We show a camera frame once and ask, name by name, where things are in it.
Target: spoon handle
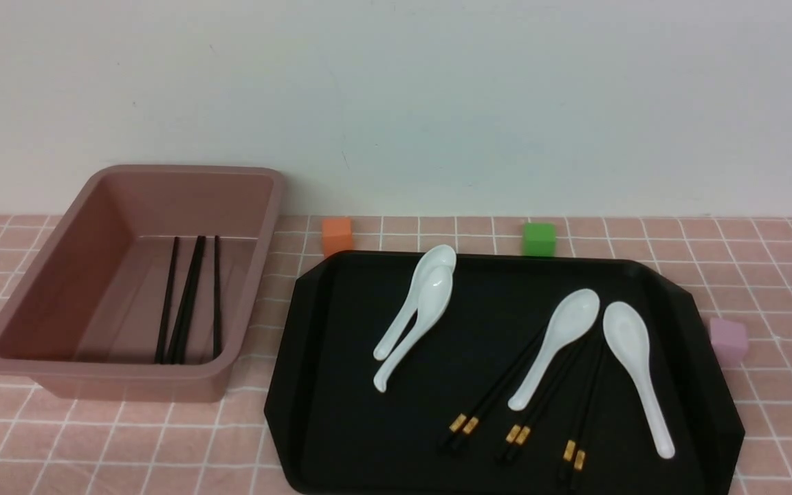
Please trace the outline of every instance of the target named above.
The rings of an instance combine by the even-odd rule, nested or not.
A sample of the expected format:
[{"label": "spoon handle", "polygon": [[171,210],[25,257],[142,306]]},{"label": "spoon handle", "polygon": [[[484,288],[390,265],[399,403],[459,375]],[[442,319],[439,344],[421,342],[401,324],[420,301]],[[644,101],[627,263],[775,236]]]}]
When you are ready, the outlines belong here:
[{"label": "spoon handle", "polygon": [[390,323],[390,328],[387,329],[387,332],[384,333],[381,341],[375,347],[374,356],[376,360],[386,360],[387,356],[390,355],[390,351],[393,350],[393,346],[396,345],[399,336],[402,335],[402,332],[408,326],[408,322],[411,320],[412,315],[415,314],[415,311],[417,311],[417,294],[414,289],[409,289],[408,295],[405,297],[405,303],[402,304],[399,313],[393,318],[393,323]]},{"label": "spoon handle", "polygon": [[406,354],[408,354],[408,351],[417,344],[417,341],[421,340],[421,337],[430,331],[435,324],[436,320],[420,320],[420,318],[418,318],[414,328],[408,332],[408,335],[405,335],[402,342],[399,342],[399,345],[396,346],[396,349],[393,350],[390,357],[387,358],[387,361],[384,361],[377,370],[377,373],[375,373],[375,388],[377,388],[379,392],[383,393],[387,391],[387,380],[390,379],[393,370],[396,369],[396,366],[399,366],[402,358],[404,358]]},{"label": "spoon handle", "polygon": [[546,369],[552,364],[552,358],[556,356],[557,350],[552,345],[546,345],[546,340],[543,340],[543,345],[540,347],[540,354],[537,354],[536,360],[533,361],[531,369],[527,371],[525,380],[521,382],[521,386],[509,399],[510,410],[524,410],[527,404],[537,391],[537,386],[540,386],[540,380],[546,374]]},{"label": "spoon handle", "polygon": [[638,394],[641,395],[641,405],[643,413],[647,416],[647,424],[650,425],[650,433],[653,435],[653,443],[656,444],[656,451],[659,457],[670,459],[674,457],[674,442],[668,432],[668,423],[662,415],[662,408],[656,398],[656,391],[650,379],[639,380]]}]

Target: chopstick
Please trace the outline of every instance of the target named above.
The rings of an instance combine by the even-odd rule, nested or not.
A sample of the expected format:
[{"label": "chopstick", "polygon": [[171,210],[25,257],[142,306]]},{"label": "chopstick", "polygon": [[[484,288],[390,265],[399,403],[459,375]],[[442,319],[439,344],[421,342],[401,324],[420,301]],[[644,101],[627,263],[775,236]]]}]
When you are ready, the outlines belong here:
[{"label": "chopstick", "polygon": [[219,275],[219,236],[213,238],[213,359],[222,353],[222,281]]},{"label": "chopstick", "polygon": [[166,361],[170,364],[185,364],[188,327],[191,326],[191,317],[195,310],[197,283],[201,278],[201,263],[204,261],[206,241],[207,238],[204,235],[198,236],[195,241],[195,251],[192,253],[191,264],[188,266],[185,289],[182,289],[182,301],[179,302],[176,323],[173,325],[173,336],[170,338],[170,348],[167,350]]},{"label": "chopstick", "polygon": [[585,425],[589,420],[591,399],[594,397],[594,392],[597,388],[597,374],[600,371],[601,361],[604,359],[604,339],[598,339],[598,341],[595,342],[595,347],[594,366],[588,369],[585,385],[582,387],[582,396],[578,404],[576,404],[573,425],[570,427],[568,441],[566,441],[566,445],[564,445],[564,454],[562,454],[563,463],[560,464],[558,470],[558,479],[560,481],[568,479],[572,467],[574,466],[574,460],[579,463],[580,469],[582,469],[582,459],[579,459],[579,457],[582,455],[582,458],[584,458],[585,453],[582,452],[580,454],[578,449],[576,449],[576,445],[579,442],[581,433],[585,432]]},{"label": "chopstick", "polygon": [[518,354],[518,357],[509,364],[509,367],[507,367],[496,380],[494,380],[494,383],[487,389],[485,394],[482,395],[480,400],[476,401],[475,405],[469,408],[469,412],[458,414],[458,417],[456,417],[448,427],[447,432],[439,439],[439,448],[446,448],[450,445],[452,450],[457,450],[463,445],[466,438],[474,432],[475,428],[481,423],[481,420],[484,419],[486,414],[494,407],[497,398],[500,397],[504,389],[509,386],[509,383],[512,382],[516,374],[534,358],[534,351],[540,347],[544,334],[542,330],[534,334]]},{"label": "chopstick", "polygon": [[578,492],[579,485],[582,482],[582,470],[585,468],[585,463],[588,461],[588,448],[589,448],[589,433],[591,426],[594,425],[595,419],[600,411],[600,383],[601,377],[604,375],[604,367],[606,367],[607,353],[601,352],[600,358],[597,361],[597,372],[595,373],[595,384],[592,386],[591,401],[588,404],[588,410],[585,412],[585,421],[582,426],[582,432],[579,435],[579,441],[576,442],[576,459],[573,463],[573,476],[570,478],[570,492]]},{"label": "chopstick", "polygon": [[535,395],[529,404],[528,409],[522,415],[522,419],[509,429],[506,438],[503,439],[503,444],[500,445],[500,451],[497,453],[497,461],[503,463],[512,463],[518,454],[521,453],[521,448],[527,443],[528,437],[531,435],[532,429],[540,420],[543,412],[546,410],[548,402],[551,400],[560,385],[564,382],[567,373],[575,366],[576,360],[582,353],[582,350],[588,345],[590,338],[584,336],[581,342],[574,342],[569,348],[560,352],[563,358],[560,360],[558,366],[555,366],[554,373],[546,373],[544,380],[546,383],[541,386],[542,392]]},{"label": "chopstick", "polygon": [[179,237],[173,237],[173,253],[170,254],[170,272],[167,275],[167,288],[164,290],[164,309],[161,311],[161,328],[157,330],[157,350],[155,364],[164,363],[167,345],[167,329],[170,328],[170,307],[173,306],[173,279],[176,278],[176,259],[179,257]]}]

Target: white wall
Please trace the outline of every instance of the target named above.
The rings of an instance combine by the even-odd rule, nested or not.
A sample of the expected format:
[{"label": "white wall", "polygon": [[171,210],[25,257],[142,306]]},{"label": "white wall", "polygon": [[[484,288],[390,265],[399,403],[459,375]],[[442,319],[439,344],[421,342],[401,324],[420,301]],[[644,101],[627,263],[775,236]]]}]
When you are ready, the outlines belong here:
[{"label": "white wall", "polygon": [[286,210],[792,215],[792,0],[0,0],[0,211],[119,162]]}]

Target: orange cube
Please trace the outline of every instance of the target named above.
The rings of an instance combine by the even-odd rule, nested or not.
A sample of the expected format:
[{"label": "orange cube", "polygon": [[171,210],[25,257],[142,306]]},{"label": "orange cube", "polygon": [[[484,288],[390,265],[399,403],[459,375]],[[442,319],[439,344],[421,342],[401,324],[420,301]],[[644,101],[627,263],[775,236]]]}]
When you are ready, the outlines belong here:
[{"label": "orange cube", "polygon": [[353,249],[353,231],[348,217],[323,219],[323,256]]}]

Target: foam block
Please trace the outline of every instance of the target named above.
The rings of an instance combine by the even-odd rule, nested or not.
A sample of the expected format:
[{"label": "foam block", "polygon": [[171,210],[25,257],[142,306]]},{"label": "foam block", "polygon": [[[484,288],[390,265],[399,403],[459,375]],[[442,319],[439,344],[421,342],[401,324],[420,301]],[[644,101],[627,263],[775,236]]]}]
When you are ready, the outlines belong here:
[{"label": "foam block", "polygon": [[353,231],[348,217],[323,219],[323,256],[353,249]]},{"label": "foam block", "polygon": [[747,354],[747,329],[744,324],[711,318],[709,328],[711,345],[720,367],[731,369],[738,366]]},{"label": "foam block", "polygon": [[525,223],[521,252],[525,256],[555,256],[556,236],[552,223]]}]

